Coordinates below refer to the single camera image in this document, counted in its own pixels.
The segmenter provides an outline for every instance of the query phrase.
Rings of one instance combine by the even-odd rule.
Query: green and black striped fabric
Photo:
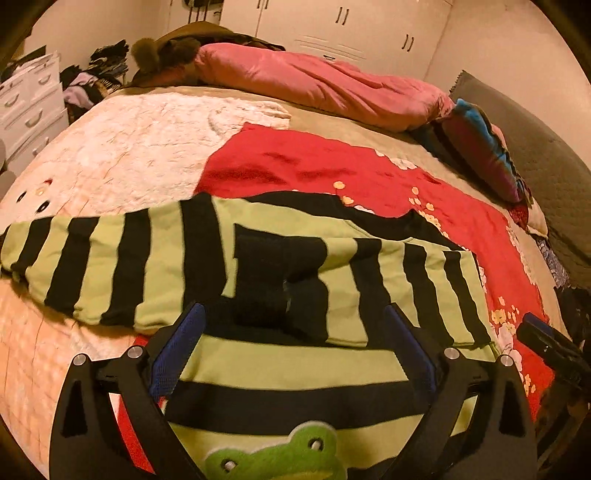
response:
[[[495,359],[474,255],[414,210],[381,218],[325,194],[201,193],[124,215],[16,223],[0,242],[3,271],[90,325],[150,332],[193,300],[206,305],[206,334],[166,408],[198,465],[322,421],[349,477],[373,478],[424,413],[384,345],[390,303],[442,346]]]

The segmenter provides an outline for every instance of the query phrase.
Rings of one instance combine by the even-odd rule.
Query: blue grip pad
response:
[[[554,329],[547,323],[544,323],[542,320],[540,320],[533,313],[526,313],[523,315],[523,321],[529,323],[531,326],[536,327],[538,330],[541,330],[549,337],[554,338]]]
[[[196,303],[178,325],[152,365],[150,396],[155,402],[170,395],[197,342],[205,331],[205,308]]]
[[[386,307],[384,316],[384,335],[388,349],[396,352],[404,373],[413,384],[417,398],[430,405],[437,393],[435,366],[414,337],[412,329],[415,327],[391,306]]]

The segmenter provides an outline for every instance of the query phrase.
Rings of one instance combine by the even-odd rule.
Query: metal screw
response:
[[[450,360],[457,360],[458,358],[460,358],[460,352],[457,349],[452,348],[452,347],[446,348],[443,353]]]
[[[506,367],[512,367],[515,362],[509,355],[501,355],[501,363]]]
[[[142,353],[144,353],[144,349],[137,345],[127,350],[127,356],[129,358],[139,358],[142,356]]]
[[[73,363],[75,366],[79,367],[81,365],[84,365],[84,362],[86,362],[86,355],[85,354],[79,353],[78,355],[76,355],[74,357]]]

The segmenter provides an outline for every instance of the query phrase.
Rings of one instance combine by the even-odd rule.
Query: pile of clothes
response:
[[[91,55],[86,70],[71,65],[60,73],[70,124],[123,86],[118,77],[128,70],[128,51],[127,42],[121,40],[115,45],[97,49]]]

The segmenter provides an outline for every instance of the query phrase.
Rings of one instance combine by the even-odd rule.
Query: pillow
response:
[[[448,115],[411,134],[455,170],[475,173],[481,187],[505,202],[524,199],[523,181],[511,162],[501,130],[476,105],[459,99]]]

